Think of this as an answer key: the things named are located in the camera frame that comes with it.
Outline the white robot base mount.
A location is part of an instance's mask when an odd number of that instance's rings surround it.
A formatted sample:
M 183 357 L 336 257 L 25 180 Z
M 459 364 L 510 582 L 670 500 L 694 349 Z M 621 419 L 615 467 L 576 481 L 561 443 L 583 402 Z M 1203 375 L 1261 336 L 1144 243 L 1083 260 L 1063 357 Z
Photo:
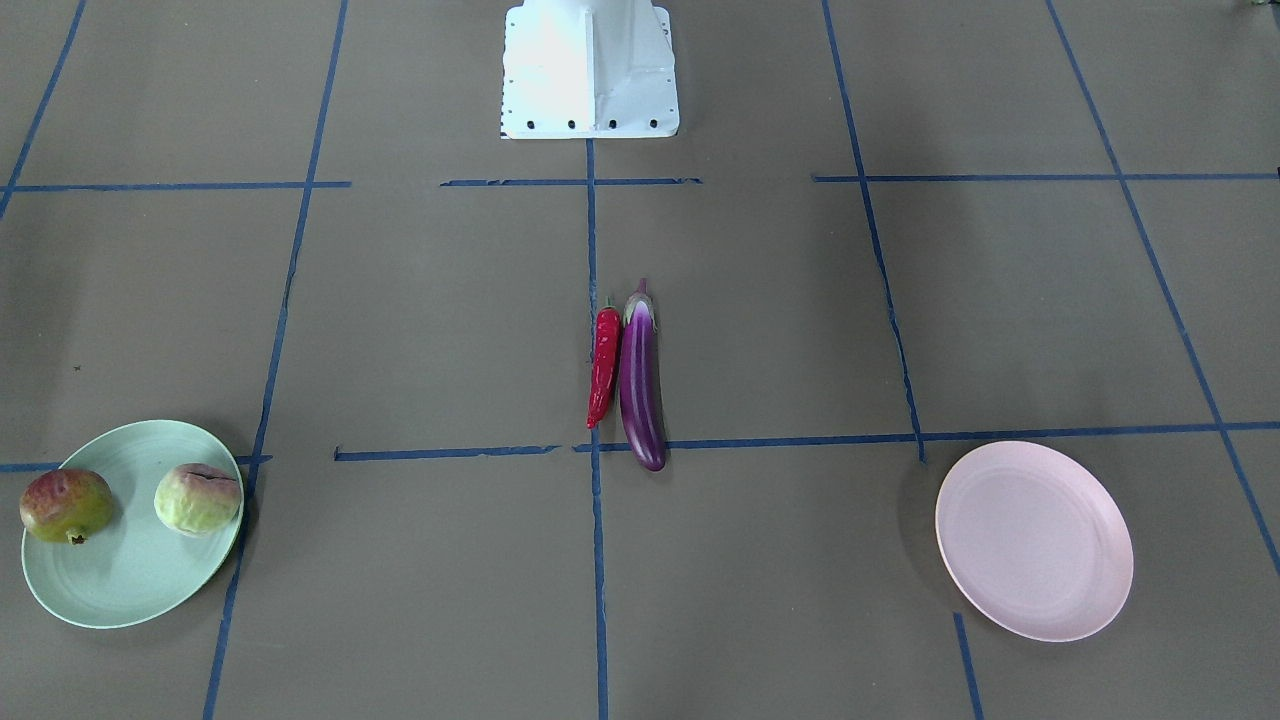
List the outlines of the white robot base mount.
M 667 138 L 671 15 L 652 1 L 524 1 L 504 18 L 500 137 Z

